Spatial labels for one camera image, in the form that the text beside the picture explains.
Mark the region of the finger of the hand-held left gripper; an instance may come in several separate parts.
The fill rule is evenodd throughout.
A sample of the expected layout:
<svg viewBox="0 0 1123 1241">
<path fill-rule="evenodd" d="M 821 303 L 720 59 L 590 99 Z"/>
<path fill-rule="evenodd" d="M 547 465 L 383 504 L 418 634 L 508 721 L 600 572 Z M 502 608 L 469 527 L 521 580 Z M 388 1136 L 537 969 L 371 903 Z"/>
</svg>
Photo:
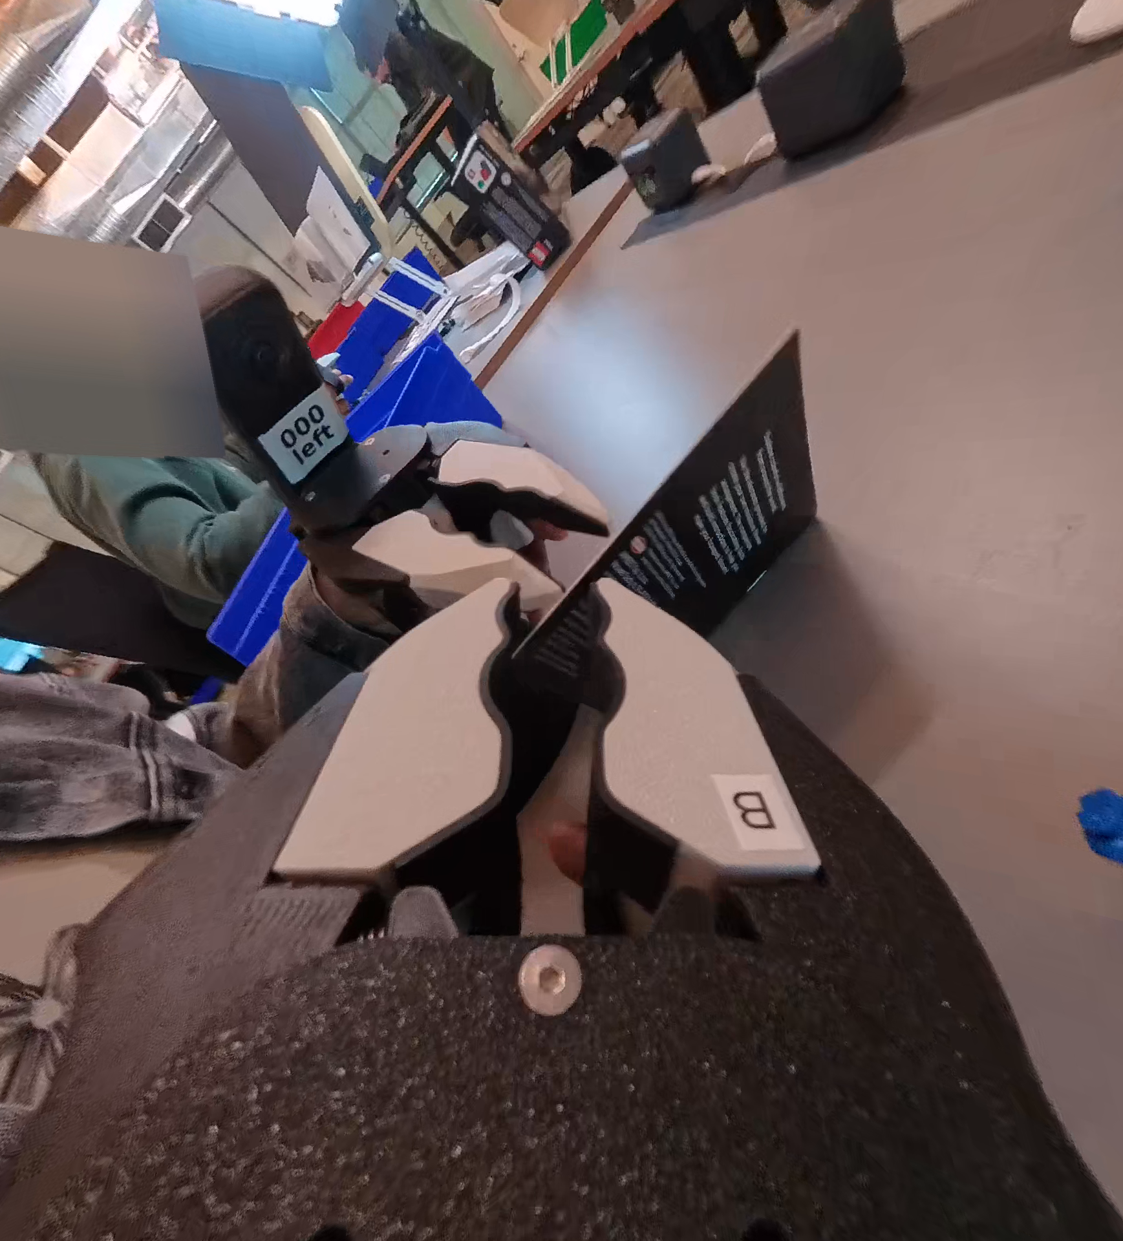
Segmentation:
<svg viewBox="0 0 1123 1241">
<path fill-rule="evenodd" d="M 401 511 L 371 526 L 352 542 L 352 551 L 405 575 L 414 595 L 442 608 L 493 580 L 517 585 L 524 610 L 546 610 L 563 586 L 520 550 L 468 532 L 442 531 L 423 510 Z"/>
<path fill-rule="evenodd" d="M 572 473 L 528 445 L 454 439 L 428 475 L 428 520 L 441 533 L 525 549 L 538 526 L 605 537 L 605 506 Z"/>
</svg>

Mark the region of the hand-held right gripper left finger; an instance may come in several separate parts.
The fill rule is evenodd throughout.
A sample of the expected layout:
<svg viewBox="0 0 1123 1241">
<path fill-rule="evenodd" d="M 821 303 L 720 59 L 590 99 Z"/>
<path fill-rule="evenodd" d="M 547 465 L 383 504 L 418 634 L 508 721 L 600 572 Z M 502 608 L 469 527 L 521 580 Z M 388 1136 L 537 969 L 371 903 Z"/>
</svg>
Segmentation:
<svg viewBox="0 0 1123 1241">
<path fill-rule="evenodd" d="M 275 876 L 394 885 L 403 866 L 501 804 L 510 740 L 490 676 L 517 598 L 516 582 L 491 579 L 370 665 Z"/>
</svg>

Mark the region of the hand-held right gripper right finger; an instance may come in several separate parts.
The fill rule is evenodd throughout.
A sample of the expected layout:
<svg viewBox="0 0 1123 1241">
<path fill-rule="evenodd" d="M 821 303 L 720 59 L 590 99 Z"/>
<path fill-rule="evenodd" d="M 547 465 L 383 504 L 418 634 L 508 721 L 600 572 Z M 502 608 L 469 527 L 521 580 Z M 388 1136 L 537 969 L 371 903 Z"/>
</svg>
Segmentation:
<svg viewBox="0 0 1123 1241">
<path fill-rule="evenodd" d="M 613 701 L 595 792 L 618 881 L 811 880 L 818 847 L 733 667 L 614 580 L 595 586 Z"/>
</svg>

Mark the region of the black flower-print carton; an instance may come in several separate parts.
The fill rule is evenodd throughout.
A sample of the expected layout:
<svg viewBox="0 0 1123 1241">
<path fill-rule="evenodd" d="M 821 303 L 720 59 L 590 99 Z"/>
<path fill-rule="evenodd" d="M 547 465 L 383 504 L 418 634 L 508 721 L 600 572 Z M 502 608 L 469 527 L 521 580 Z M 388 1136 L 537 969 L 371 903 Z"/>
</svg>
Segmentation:
<svg viewBox="0 0 1123 1241">
<path fill-rule="evenodd" d="M 796 328 L 512 652 L 577 695 L 611 580 L 706 638 L 818 517 Z"/>
</svg>

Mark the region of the person's left forearm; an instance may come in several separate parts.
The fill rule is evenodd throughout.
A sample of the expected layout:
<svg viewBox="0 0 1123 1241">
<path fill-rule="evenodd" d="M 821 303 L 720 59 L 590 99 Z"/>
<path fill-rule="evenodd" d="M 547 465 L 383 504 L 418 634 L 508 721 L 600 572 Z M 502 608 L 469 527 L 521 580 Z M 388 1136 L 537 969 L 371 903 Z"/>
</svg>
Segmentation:
<svg viewBox="0 0 1123 1241">
<path fill-rule="evenodd" d="M 306 567 L 286 594 L 275 634 L 238 682 L 220 753 L 250 766 L 338 683 L 363 674 L 394 642 L 339 619 Z"/>
</svg>

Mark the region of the person's left hand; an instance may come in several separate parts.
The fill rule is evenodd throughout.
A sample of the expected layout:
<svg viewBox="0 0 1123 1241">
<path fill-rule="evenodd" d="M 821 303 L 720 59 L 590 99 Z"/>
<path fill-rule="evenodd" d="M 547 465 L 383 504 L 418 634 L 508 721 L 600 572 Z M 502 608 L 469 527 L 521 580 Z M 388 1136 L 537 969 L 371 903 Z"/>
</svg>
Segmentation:
<svg viewBox="0 0 1123 1241">
<path fill-rule="evenodd" d="M 427 602 L 400 568 L 353 548 L 344 537 L 304 537 L 317 592 L 335 615 L 388 641 L 425 623 L 442 607 Z"/>
</svg>

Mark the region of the red plastic bin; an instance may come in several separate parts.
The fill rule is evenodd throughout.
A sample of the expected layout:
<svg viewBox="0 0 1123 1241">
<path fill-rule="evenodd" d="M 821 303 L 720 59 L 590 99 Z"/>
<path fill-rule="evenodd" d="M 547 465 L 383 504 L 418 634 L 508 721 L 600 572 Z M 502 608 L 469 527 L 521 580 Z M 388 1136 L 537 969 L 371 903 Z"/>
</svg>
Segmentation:
<svg viewBox="0 0 1123 1241">
<path fill-rule="evenodd" d="M 312 358 L 318 361 L 322 356 L 340 348 L 363 308 L 361 301 L 356 299 L 347 305 L 338 299 L 306 338 Z"/>
</svg>

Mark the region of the person's green sweater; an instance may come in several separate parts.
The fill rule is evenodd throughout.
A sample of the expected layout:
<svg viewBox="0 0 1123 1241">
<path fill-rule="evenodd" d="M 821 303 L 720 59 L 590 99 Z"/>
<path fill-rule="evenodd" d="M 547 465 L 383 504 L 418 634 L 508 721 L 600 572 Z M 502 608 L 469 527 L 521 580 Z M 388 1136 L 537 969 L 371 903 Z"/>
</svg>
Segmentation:
<svg viewBox="0 0 1123 1241">
<path fill-rule="evenodd" d="M 143 572 L 168 611 L 207 630 L 283 510 L 218 457 L 31 453 L 63 519 Z"/>
</svg>

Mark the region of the white appliance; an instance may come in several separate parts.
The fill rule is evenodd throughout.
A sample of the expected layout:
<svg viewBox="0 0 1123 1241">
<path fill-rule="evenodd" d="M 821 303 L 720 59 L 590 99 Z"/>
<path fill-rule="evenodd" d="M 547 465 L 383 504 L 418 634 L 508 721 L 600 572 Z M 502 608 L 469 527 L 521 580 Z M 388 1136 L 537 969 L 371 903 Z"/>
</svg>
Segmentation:
<svg viewBox="0 0 1123 1241">
<path fill-rule="evenodd" d="M 297 112 L 319 152 L 319 162 L 295 241 L 306 257 L 308 270 L 321 271 L 318 280 L 336 286 L 339 301 L 352 305 L 371 293 L 388 261 L 401 255 L 401 246 L 327 118 L 309 104 L 300 105 Z"/>
</svg>

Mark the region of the black carton with colour print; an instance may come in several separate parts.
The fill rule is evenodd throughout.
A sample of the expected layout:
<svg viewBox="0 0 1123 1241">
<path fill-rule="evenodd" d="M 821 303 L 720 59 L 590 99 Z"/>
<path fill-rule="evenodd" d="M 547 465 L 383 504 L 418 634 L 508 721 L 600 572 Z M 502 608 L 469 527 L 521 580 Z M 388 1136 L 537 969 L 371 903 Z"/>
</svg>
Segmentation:
<svg viewBox="0 0 1123 1241">
<path fill-rule="evenodd" d="M 458 155 L 450 189 L 488 231 L 550 271 L 570 232 L 547 199 L 547 184 L 491 121 L 481 121 Z"/>
</svg>

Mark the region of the small black device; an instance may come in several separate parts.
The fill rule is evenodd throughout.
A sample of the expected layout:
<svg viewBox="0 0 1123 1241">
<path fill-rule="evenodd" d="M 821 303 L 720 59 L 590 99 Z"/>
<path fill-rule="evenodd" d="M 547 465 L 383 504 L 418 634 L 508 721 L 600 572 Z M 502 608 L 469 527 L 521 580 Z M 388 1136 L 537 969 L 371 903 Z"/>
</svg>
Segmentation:
<svg viewBox="0 0 1123 1241">
<path fill-rule="evenodd" d="M 618 153 L 618 162 L 645 209 L 660 214 L 695 193 L 695 173 L 709 152 L 691 112 L 670 107 L 651 117 Z"/>
</svg>

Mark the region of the blue board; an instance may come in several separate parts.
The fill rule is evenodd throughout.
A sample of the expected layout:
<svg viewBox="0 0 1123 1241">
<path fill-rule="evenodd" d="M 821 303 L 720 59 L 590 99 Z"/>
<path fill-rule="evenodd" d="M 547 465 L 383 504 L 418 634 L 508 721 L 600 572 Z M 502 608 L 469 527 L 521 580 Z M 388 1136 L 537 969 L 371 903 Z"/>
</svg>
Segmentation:
<svg viewBox="0 0 1123 1241">
<path fill-rule="evenodd" d="M 321 91 L 326 27 L 225 1 L 154 1 L 159 49 L 180 64 Z"/>
</svg>

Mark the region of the wooden-edged table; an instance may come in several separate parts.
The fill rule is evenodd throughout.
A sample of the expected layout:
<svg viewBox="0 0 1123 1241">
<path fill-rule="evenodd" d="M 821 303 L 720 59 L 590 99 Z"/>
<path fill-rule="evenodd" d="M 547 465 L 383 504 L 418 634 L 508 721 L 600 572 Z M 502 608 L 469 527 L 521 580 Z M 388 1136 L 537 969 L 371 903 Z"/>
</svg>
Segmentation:
<svg viewBox="0 0 1123 1241">
<path fill-rule="evenodd" d="M 559 151 L 574 153 L 581 131 L 621 102 L 644 122 L 664 109 L 658 77 L 676 59 L 686 63 L 702 108 L 713 113 L 736 102 L 755 82 L 753 62 L 740 52 L 733 24 L 746 18 L 759 49 L 770 52 L 785 37 L 779 2 L 636 2 L 611 38 L 594 45 L 513 138 L 513 147 L 538 168 Z"/>
</svg>

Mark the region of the dark grey box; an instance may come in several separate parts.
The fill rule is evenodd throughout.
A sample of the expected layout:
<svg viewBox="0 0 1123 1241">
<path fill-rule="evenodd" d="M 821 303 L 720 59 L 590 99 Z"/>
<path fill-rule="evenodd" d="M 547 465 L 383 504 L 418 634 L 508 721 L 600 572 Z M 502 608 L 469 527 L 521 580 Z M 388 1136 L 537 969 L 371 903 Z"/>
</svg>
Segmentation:
<svg viewBox="0 0 1123 1241">
<path fill-rule="evenodd" d="M 840 1 L 786 34 L 755 87 L 776 152 L 794 161 L 868 127 L 905 76 L 894 2 Z"/>
</svg>

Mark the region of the silver ventilation duct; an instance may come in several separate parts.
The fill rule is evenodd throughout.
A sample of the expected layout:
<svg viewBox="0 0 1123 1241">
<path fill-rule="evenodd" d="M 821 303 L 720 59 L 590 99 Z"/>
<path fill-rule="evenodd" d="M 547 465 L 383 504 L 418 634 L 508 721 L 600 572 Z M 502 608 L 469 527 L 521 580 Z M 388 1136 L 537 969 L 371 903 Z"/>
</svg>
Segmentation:
<svg viewBox="0 0 1123 1241">
<path fill-rule="evenodd" d="M 0 2 L 0 191 L 142 2 Z"/>
</svg>

